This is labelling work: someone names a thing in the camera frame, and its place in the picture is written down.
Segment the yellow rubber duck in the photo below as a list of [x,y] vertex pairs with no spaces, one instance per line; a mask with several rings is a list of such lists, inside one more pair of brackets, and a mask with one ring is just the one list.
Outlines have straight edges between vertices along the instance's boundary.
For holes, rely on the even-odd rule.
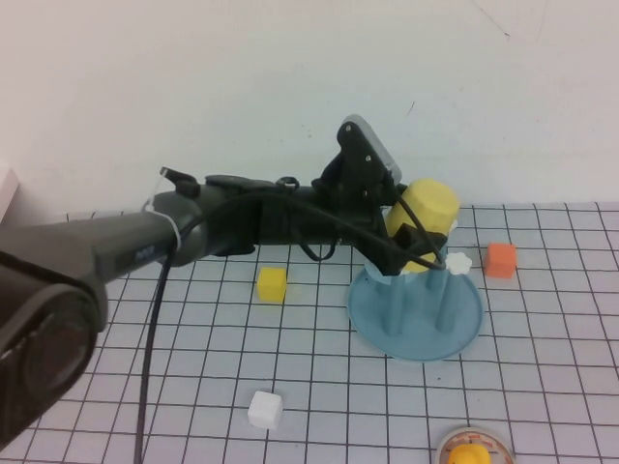
[[490,464],[490,453],[482,445],[458,445],[449,453],[448,464]]

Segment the grid paper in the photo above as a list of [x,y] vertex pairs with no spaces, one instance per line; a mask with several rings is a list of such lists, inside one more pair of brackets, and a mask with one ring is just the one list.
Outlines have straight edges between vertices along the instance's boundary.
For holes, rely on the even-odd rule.
[[[364,261],[348,246],[321,264],[263,246],[173,270],[145,463],[424,464],[468,425],[504,437],[519,464],[618,463],[619,204],[468,206],[458,224],[450,250],[473,259],[487,311],[473,344],[444,362],[387,358],[351,329],[345,296]],[[489,242],[517,246],[514,278],[485,278]],[[287,268],[284,304],[257,299],[262,266]],[[87,373],[0,464],[132,462],[159,270],[108,285],[109,324]],[[276,431],[248,423],[257,390],[283,397]]]

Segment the black cable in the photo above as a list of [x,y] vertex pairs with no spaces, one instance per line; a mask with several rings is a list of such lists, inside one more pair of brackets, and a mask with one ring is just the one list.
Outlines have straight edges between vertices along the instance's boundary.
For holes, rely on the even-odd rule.
[[426,268],[429,269],[434,269],[436,271],[443,271],[445,269],[445,260],[442,258],[442,256],[440,255],[440,251],[438,250],[436,244],[431,240],[431,238],[429,237],[429,235],[427,234],[426,229],[424,228],[424,226],[419,222],[419,220],[417,219],[417,217],[412,213],[410,207],[408,207],[408,205],[406,205],[406,208],[404,209],[404,211],[406,211],[407,214],[412,214],[411,219],[413,220],[413,222],[415,222],[415,225],[419,224],[421,225],[420,227],[420,232],[422,234],[426,234],[425,236],[423,235],[424,239],[429,241],[430,247],[434,248],[432,250],[432,252],[434,252],[436,250],[436,258],[438,260],[438,263],[435,262],[431,262],[431,261],[427,261],[426,259],[411,253],[410,251],[408,251],[407,249],[401,248],[400,246],[396,245],[395,242],[392,242],[390,240],[386,240],[380,237],[376,237],[374,234],[369,233],[368,231],[359,228],[357,225],[352,224],[344,219],[341,219],[327,211],[322,210],[321,208],[318,208],[317,206],[314,206],[312,204],[306,203],[304,201],[298,200],[297,198],[294,198],[293,196],[290,195],[282,195],[280,193],[271,193],[271,192],[266,192],[266,191],[260,191],[260,192],[251,192],[251,193],[244,193],[238,197],[235,198],[230,198],[227,201],[227,206],[228,207],[233,207],[235,206],[237,203],[243,204],[246,202],[251,202],[251,201],[256,201],[256,200],[263,200],[263,199],[271,199],[271,200],[275,200],[275,201],[279,201],[282,203],[287,204],[288,206],[294,206],[300,210],[304,210],[308,213],[317,215],[317,216],[321,216],[323,218],[328,219],[330,222],[332,222],[333,224],[335,224],[336,226],[338,226],[340,229],[346,229],[350,232],[353,233],[353,235],[357,236],[358,238],[362,238],[363,240],[367,241],[367,242],[371,242],[373,243],[375,246],[377,247],[381,247],[383,249],[387,249],[388,251],[390,251],[391,253],[399,253],[402,254],[406,257],[406,259],[408,261],[412,261],[414,263],[417,263],[421,266],[424,266]]
[[[204,222],[205,216],[199,216],[192,219],[181,231],[181,243],[193,231],[195,227]],[[135,431],[135,446],[133,448],[133,464],[142,464],[142,454],[144,451],[144,429],[146,428],[146,406],[148,401],[148,384],[150,381],[151,361],[153,357],[153,347],[155,344],[155,333],[159,322],[159,313],[162,309],[163,292],[167,284],[167,277],[172,267],[172,261],[176,256],[176,249],[180,244],[173,244],[174,248],[165,257],[162,271],[159,274],[157,289],[155,291],[155,299],[153,300],[153,312],[148,326],[146,335],[146,344],[144,346],[144,362],[142,363],[142,373],[140,376],[139,386],[139,402],[137,405],[137,425]]]

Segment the yellow cylinder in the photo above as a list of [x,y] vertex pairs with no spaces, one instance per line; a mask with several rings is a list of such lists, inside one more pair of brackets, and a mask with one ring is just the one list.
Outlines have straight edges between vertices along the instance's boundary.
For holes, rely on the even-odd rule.
[[[460,203],[456,193],[445,184],[434,179],[420,179],[413,182],[402,194],[403,200],[410,206],[419,222],[428,232],[449,235],[452,224],[457,217]],[[399,203],[385,217],[385,225],[390,237],[396,235],[403,224],[415,227],[415,224]],[[434,253],[423,256],[428,261],[435,259]],[[409,273],[422,273],[427,268],[410,261],[405,267]]]

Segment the toy block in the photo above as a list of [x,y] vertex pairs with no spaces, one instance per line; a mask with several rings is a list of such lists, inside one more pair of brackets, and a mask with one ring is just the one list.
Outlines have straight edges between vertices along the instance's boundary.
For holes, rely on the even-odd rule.
[[282,304],[286,294],[286,269],[262,268],[257,286],[261,301]]
[[510,244],[490,244],[484,263],[487,277],[510,278],[516,270],[516,247]]

